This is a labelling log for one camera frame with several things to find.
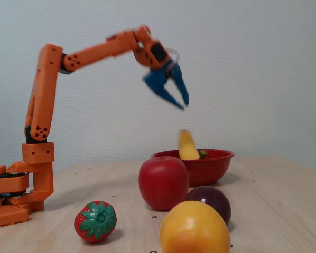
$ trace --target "white wall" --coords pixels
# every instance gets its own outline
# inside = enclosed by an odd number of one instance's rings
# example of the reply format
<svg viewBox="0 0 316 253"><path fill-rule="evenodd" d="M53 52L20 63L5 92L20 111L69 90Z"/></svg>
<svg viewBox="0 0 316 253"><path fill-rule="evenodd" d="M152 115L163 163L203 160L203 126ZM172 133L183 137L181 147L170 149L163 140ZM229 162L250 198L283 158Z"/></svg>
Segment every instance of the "white wall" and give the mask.
<svg viewBox="0 0 316 253"><path fill-rule="evenodd" d="M179 51L189 108L153 95L132 53L60 75L49 138L55 170L147 159L175 149L180 128L200 148L316 168L315 0L0 1L0 164L21 160L45 43L72 53L143 23Z"/></svg>

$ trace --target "plastic fruit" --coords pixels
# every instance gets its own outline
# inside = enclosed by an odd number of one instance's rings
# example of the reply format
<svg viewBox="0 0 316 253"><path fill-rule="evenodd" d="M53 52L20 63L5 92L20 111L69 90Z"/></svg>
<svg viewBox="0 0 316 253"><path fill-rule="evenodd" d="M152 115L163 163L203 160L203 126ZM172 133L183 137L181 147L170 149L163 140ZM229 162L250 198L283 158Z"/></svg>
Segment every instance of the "plastic fruit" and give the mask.
<svg viewBox="0 0 316 253"><path fill-rule="evenodd" d="M225 194L212 186L199 186L191 190L186 198L188 200L200 201L213 207L223 218L226 225L231 219L231 206Z"/></svg>
<svg viewBox="0 0 316 253"><path fill-rule="evenodd" d="M197 160L199 152L195 147L189 130L182 129L179 133L179 157L181 160Z"/></svg>
<svg viewBox="0 0 316 253"><path fill-rule="evenodd" d="M228 228L214 208L185 201L165 217L160 241L163 253L228 253Z"/></svg>
<svg viewBox="0 0 316 253"><path fill-rule="evenodd" d="M139 170L138 186L151 208L171 210L185 200L189 191L189 175L184 163L176 157L151 158Z"/></svg>
<svg viewBox="0 0 316 253"><path fill-rule="evenodd" d="M93 201L76 216L74 227L83 240L96 243L105 240L114 231L116 224L116 212L112 205Z"/></svg>

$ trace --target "apple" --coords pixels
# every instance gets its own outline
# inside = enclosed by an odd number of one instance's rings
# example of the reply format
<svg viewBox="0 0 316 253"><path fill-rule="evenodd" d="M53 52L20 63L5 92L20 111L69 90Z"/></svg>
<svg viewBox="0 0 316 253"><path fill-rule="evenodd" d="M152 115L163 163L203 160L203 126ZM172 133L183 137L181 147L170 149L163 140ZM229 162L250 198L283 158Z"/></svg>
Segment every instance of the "apple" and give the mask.
<svg viewBox="0 0 316 253"><path fill-rule="evenodd" d="M189 175L177 157L155 157L142 164L138 186L148 206L169 211L184 201L189 191Z"/></svg>

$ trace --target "dark purple plum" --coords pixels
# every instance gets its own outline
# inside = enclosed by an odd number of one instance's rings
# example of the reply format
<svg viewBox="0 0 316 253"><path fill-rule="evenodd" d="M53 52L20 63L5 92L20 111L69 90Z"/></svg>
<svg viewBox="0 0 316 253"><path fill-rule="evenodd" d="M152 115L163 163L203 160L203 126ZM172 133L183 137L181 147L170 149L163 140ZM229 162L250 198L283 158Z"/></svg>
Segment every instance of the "dark purple plum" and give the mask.
<svg viewBox="0 0 316 253"><path fill-rule="evenodd" d="M226 225L231 219L231 205L225 194L212 186L199 186L191 190L185 197L186 201L194 200L213 207L223 218Z"/></svg>

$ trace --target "orange robotic arm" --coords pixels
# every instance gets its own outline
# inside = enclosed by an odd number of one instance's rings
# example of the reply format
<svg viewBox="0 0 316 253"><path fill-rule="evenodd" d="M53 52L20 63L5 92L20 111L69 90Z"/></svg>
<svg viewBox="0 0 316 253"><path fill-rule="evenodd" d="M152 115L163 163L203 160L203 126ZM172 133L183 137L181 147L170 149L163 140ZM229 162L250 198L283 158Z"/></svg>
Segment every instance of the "orange robotic arm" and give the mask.
<svg viewBox="0 0 316 253"><path fill-rule="evenodd" d="M166 79L171 77L175 82L179 80L176 84L188 104L179 66L172 61L161 43L151 38L147 26L122 31L107 38L103 44L69 55L64 54L59 46L45 45L39 53L29 99L24 128L26 143L22 144L23 161L15 162L8 168L0 166L0 226L27 221L29 213L43 209L44 200L53 193L54 144L47 138L51 129L58 73L69 74L128 51L133 51L136 60L151 69L152 74L145 81L157 95L177 105L162 88ZM33 173L34 189L26 193L29 173ZM8 205L3 205L4 198Z"/></svg>
<svg viewBox="0 0 316 253"><path fill-rule="evenodd" d="M49 136L58 72L69 74L107 57L116 57L128 51L133 51L136 60L151 69L160 69L171 60L161 43L151 38L147 26L141 26L135 31L120 32L107 38L103 44L69 55L63 54L61 47L50 44L41 49L25 122L25 134L29 134L30 128L32 137L27 137L27 141L45 141Z"/></svg>

